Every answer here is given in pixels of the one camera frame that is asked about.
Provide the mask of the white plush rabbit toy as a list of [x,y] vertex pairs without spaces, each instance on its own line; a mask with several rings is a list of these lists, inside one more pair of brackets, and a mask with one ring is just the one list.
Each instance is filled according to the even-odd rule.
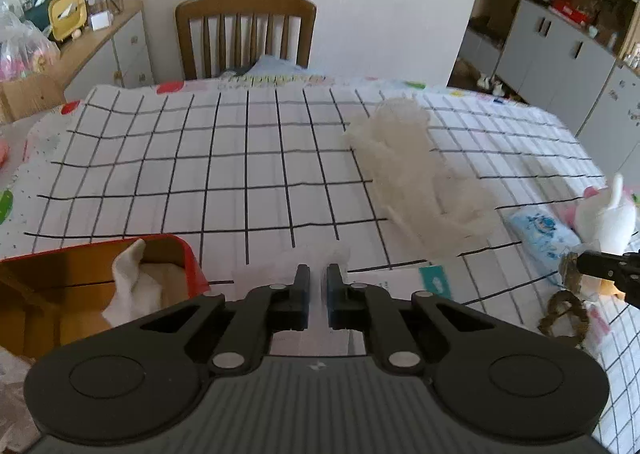
[[622,255],[636,227],[638,208],[616,172],[603,188],[589,186],[574,207],[564,215],[566,224],[583,244],[598,246],[602,252]]

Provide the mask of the blue cartoon printed cloth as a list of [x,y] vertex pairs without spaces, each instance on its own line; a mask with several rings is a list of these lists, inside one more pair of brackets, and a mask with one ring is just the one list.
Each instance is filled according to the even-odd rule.
[[508,224],[536,271],[552,285],[562,287],[561,260],[582,245],[574,231],[552,212],[533,206],[509,215]]

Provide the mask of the white glove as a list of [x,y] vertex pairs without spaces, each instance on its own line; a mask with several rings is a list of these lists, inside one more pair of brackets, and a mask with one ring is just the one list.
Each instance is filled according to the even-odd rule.
[[415,99],[389,98],[372,114],[353,117],[345,139],[383,213],[435,261],[488,239],[499,217],[496,196],[475,175],[454,171],[436,149],[431,120]]

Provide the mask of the cream white cloth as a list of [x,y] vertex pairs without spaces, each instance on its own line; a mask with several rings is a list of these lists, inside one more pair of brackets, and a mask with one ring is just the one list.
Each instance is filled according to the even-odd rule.
[[127,324],[189,299],[183,267],[146,262],[145,252],[145,242],[138,239],[112,263],[115,292],[102,312],[111,327]]

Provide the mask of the clear plastic bag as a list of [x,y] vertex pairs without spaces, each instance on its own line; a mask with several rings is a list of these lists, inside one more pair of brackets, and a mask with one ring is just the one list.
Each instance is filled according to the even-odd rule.
[[292,284],[300,265],[309,267],[311,284],[319,285],[326,277],[330,264],[346,270],[350,258],[349,247],[340,241],[296,247],[262,262],[244,265],[233,274],[235,296],[243,298],[252,289],[271,284]]

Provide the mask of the white teal flat box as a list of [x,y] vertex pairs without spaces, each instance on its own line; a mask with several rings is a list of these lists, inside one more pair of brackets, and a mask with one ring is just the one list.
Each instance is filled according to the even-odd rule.
[[451,289],[445,270],[440,265],[404,267],[397,270],[352,272],[347,284],[367,284],[384,288],[395,299],[410,300],[413,292],[428,291],[451,300]]

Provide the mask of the black grid white tablecloth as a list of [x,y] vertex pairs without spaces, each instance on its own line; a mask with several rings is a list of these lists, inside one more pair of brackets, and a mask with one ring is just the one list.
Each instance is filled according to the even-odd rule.
[[376,82],[95,86],[2,129],[11,163],[1,253],[169,233],[221,289],[243,265],[334,241],[347,246],[350,272],[413,269],[426,258],[385,215],[344,136],[401,96],[426,110],[434,153],[495,195],[496,228],[444,262],[452,298],[535,327],[560,279],[529,258],[510,216],[559,212],[605,177],[557,117],[474,93]]

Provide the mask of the white wooden side cabinet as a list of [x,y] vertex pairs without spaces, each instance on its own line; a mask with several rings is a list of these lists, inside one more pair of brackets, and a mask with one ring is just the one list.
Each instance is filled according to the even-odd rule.
[[124,0],[113,23],[99,31],[87,28],[61,48],[51,76],[67,102],[84,99],[100,84],[141,88],[155,83],[143,20],[142,0]]

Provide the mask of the wooden dining chair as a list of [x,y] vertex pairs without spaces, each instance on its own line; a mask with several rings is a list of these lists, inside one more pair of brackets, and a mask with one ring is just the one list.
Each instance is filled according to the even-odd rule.
[[317,6],[308,0],[186,0],[175,21],[186,80],[252,67],[262,55],[290,57],[298,22],[295,64],[309,64]]

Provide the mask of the cardboard box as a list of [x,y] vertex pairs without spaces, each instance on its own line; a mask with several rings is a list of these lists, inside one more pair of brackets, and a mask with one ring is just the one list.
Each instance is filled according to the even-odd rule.
[[61,85],[44,73],[0,83],[2,125],[58,107],[65,102]]

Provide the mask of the plastic bag with pink items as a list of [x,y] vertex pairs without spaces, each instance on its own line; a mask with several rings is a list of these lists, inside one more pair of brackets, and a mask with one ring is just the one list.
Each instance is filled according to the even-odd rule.
[[1,81],[24,79],[49,70],[60,51],[31,21],[21,21],[1,5]]

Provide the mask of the yellow tissue box holder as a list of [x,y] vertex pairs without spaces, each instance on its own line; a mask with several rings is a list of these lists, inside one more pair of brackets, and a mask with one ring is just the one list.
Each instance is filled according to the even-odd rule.
[[51,0],[48,15],[52,38],[63,42],[85,25],[88,17],[86,0]]

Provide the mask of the grey wall cabinet unit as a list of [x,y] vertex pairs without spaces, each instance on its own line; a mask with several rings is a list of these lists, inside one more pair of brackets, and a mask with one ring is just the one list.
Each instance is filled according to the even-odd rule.
[[558,117],[639,182],[639,0],[475,0],[458,58],[480,91]]

